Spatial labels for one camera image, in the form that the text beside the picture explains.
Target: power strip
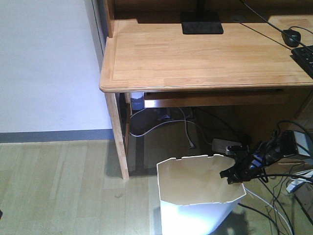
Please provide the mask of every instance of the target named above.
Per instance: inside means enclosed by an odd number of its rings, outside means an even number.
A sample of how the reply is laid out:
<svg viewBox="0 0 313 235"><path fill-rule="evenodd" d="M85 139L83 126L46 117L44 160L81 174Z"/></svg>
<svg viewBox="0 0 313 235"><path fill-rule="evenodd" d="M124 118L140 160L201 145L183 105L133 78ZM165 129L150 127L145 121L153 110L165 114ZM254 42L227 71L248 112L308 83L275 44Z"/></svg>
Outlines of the power strip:
<svg viewBox="0 0 313 235"><path fill-rule="evenodd" d="M311 178L313 176L313 170L308 172L307 174L303 175L304 177ZM296 191L304 181L302 179L293 180L286 188L288 193Z"/></svg>
<svg viewBox="0 0 313 235"><path fill-rule="evenodd" d="M241 143L234 141L226 141L221 139L213 139L212 141L212 151L217 153L226 153L226 148L228 146L240 146Z"/></svg>

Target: computer mouse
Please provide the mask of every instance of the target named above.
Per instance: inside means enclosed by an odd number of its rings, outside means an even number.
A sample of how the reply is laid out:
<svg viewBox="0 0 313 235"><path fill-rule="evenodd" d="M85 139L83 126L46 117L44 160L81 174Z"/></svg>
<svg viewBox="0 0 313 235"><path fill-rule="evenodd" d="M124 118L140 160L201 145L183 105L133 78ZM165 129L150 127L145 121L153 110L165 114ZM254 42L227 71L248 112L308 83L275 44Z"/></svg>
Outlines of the computer mouse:
<svg viewBox="0 0 313 235"><path fill-rule="evenodd" d="M285 29L283 30L282 37L284 42L289 47L297 47L301 41L301 34L298 31L294 31L292 29Z"/></svg>

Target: wooden floor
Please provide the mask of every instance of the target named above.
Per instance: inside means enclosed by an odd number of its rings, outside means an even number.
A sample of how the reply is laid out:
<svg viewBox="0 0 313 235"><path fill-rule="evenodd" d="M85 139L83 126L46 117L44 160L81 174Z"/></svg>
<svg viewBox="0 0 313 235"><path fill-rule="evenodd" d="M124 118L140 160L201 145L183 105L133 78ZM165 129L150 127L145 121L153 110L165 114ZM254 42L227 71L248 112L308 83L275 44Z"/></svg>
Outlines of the wooden floor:
<svg viewBox="0 0 313 235"><path fill-rule="evenodd" d="M150 155L166 155L162 145L144 144ZM130 149L130 160L134 154L143 153ZM271 200L258 181L245 186ZM295 234L313 234L292 195L283 190L281 201ZM251 195L242 203L266 212ZM0 144L0 235L161 235L159 206L157 176L122 180L112 140ZM266 218L238 206L213 234L271 231Z"/></svg>

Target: baseboard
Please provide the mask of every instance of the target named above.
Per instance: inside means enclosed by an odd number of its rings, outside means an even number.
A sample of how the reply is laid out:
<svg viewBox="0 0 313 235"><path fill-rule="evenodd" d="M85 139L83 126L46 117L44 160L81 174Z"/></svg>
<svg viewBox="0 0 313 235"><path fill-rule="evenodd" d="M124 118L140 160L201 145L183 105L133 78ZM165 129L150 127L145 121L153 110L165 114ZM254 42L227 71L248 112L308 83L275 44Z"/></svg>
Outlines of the baseboard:
<svg viewBox="0 0 313 235"><path fill-rule="evenodd" d="M111 140L112 129L0 133L0 143Z"/></svg>

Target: white cable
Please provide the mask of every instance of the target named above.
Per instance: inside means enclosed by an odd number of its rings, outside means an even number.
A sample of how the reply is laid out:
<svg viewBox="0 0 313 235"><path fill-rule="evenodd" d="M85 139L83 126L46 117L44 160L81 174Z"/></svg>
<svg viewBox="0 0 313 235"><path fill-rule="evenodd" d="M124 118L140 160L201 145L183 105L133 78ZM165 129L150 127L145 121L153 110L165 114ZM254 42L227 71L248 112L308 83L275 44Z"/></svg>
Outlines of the white cable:
<svg viewBox="0 0 313 235"><path fill-rule="evenodd" d="M152 127L150 130L146 131L145 133L143 133L143 134L141 134L141 135L135 135L135 134L133 134L132 132L130 132L130 134L131 134L132 136L134 136L134 137L142 137L142 136L148 134L150 131L152 131L152 130L158 128L158 127L161 126L161 125L164 125L164 124L167 124L167 123L171 123L171 122L179 122L179 121L185 121L185 120L170 120L170 121L165 121L165 122L162 122L162 123L160 123L160 124L158 124L158 125ZM210 142L208 142L208 141L206 140L206 138L205 138L205 136L204 136L204 133L203 133L201 127L200 127L198 124L196 124L196 123L193 122L193 121L188 121L188 120L186 120L186 122L192 123L192 124L194 124L196 127L198 127L198 128L200 129L201 133L202 133L202 136L203 136L204 141L205 141L208 145L212 145L212 143L210 143Z"/></svg>
<svg viewBox="0 0 313 235"><path fill-rule="evenodd" d="M245 187L246 191L254 196L256 196L257 198L259 198L261 201L265 202L267 205L269 205L273 210L275 210L279 216L284 220L284 222L287 224L288 226L288 229L290 231L290 234L292 234L292 230L291 230L291 227L289 225L289 223L287 222L287 220L285 219L285 217L275 208L273 207L268 201L266 201L265 199L263 199L262 197L260 197L259 195L255 194L254 192L248 190L246 187Z"/></svg>
<svg viewBox="0 0 313 235"><path fill-rule="evenodd" d="M190 148L195 148L194 143L192 143L192 141L191 141L191 139L190 139L190 137L189 137L189 135L188 135L187 122L186 122L186 121L187 121L186 115L185 115L184 111L183 111L180 107L177 107L177 108L181 111L182 115L184 116L184 120L185 120L185 133L186 133L186 137L187 137L187 139L188 139L188 141L189 141Z"/></svg>
<svg viewBox="0 0 313 235"><path fill-rule="evenodd" d="M134 113L133 115L131 115L131 118L133 118L134 116L136 116L137 114L141 113L142 111L146 110L147 108L141 109L139 110L137 113Z"/></svg>

